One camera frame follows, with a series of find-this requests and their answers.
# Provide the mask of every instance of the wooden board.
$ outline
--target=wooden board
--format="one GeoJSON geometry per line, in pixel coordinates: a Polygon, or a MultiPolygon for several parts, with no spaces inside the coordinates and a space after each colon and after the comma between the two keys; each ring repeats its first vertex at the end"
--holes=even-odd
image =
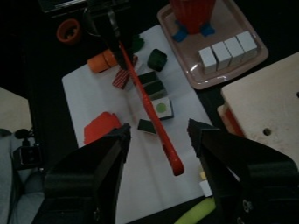
{"type": "Polygon", "coordinates": [[[221,89],[245,137],[292,158],[299,167],[299,53],[221,89]]]}

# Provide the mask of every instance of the green block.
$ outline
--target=green block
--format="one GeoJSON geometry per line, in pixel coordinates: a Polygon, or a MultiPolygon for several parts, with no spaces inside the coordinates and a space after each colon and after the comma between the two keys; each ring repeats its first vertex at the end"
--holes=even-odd
{"type": "Polygon", "coordinates": [[[146,65],[154,71],[161,72],[164,69],[164,64],[166,62],[166,54],[162,53],[160,50],[153,49],[146,61],[146,65]]]}
{"type": "Polygon", "coordinates": [[[156,134],[156,132],[154,132],[154,126],[153,126],[153,124],[152,124],[150,121],[146,121],[144,119],[140,119],[136,128],[138,130],[144,131],[144,132],[148,132],[150,134],[156,134]]]}
{"type": "Polygon", "coordinates": [[[160,80],[157,80],[157,81],[149,83],[146,86],[144,86],[144,91],[148,94],[150,100],[156,100],[156,99],[166,96],[164,84],[160,80]]]}
{"type": "Polygon", "coordinates": [[[154,71],[152,71],[149,73],[140,74],[137,76],[137,78],[142,85],[149,84],[153,81],[158,81],[154,71]]]}

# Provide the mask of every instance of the orange cap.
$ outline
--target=orange cap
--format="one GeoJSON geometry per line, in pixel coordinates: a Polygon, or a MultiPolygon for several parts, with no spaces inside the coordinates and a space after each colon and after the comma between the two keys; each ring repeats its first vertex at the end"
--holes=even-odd
{"type": "Polygon", "coordinates": [[[56,37],[57,40],[72,46],[78,43],[81,36],[80,22],[74,18],[64,20],[57,28],[56,37]]]}
{"type": "Polygon", "coordinates": [[[104,59],[104,54],[100,53],[90,59],[88,59],[88,68],[93,74],[100,73],[109,69],[109,65],[104,59]]]}
{"type": "Polygon", "coordinates": [[[108,63],[108,65],[109,65],[109,67],[116,66],[116,65],[117,65],[117,60],[116,60],[116,58],[114,58],[113,53],[109,51],[109,49],[106,49],[106,50],[102,52],[102,54],[104,54],[104,58],[105,58],[105,60],[106,60],[106,63],[108,63]]]}

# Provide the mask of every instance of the screw hole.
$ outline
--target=screw hole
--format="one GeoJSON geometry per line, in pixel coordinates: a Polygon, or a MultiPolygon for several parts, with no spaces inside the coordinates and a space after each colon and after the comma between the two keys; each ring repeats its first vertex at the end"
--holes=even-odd
{"type": "Polygon", "coordinates": [[[269,136],[270,135],[270,129],[265,128],[262,130],[262,133],[264,133],[265,136],[269,136]]]}

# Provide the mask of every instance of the red object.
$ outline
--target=red object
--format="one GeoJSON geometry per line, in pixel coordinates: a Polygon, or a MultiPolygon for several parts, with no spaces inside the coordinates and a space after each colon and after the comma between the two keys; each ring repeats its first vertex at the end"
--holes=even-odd
{"type": "Polygon", "coordinates": [[[77,19],[69,18],[61,22],[56,31],[56,37],[68,46],[73,46],[80,42],[81,29],[77,19]]]}
{"type": "MultiPolygon", "coordinates": [[[[137,61],[137,57],[133,56],[133,64],[136,64],[136,61],[137,61]]],[[[120,67],[116,73],[116,78],[113,79],[112,85],[116,88],[124,89],[126,86],[128,79],[129,79],[129,71],[126,71],[125,69],[120,67]]]]}
{"type": "Polygon", "coordinates": [[[102,112],[84,128],[84,144],[100,139],[112,129],[120,128],[121,124],[114,114],[102,112]]]}
{"type": "Polygon", "coordinates": [[[154,113],[153,104],[152,104],[150,99],[145,93],[142,84],[137,78],[134,68],[133,68],[129,58],[126,56],[125,48],[122,47],[121,43],[118,43],[118,45],[120,45],[120,50],[121,50],[124,58],[125,58],[125,65],[126,65],[126,68],[129,71],[129,75],[133,80],[136,90],[138,90],[138,94],[140,94],[138,96],[140,96],[141,102],[144,104],[145,113],[148,114],[148,117],[153,123],[156,134],[160,137],[160,141],[162,144],[162,151],[165,153],[165,156],[168,158],[168,161],[169,161],[170,167],[172,167],[172,173],[174,176],[177,176],[177,175],[182,174],[182,172],[184,172],[182,161],[180,160],[180,158],[177,156],[177,153],[173,148],[173,144],[172,144],[170,139],[164,131],[164,126],[161,124],[161,121],[160,121],[156,113],[154,113]]]}
{"type": "Polygon", "coordinates": [[[200,28],[210,21],[216,0],[169,0],[173,15],[189,34],[200,32],[200,28]]]}

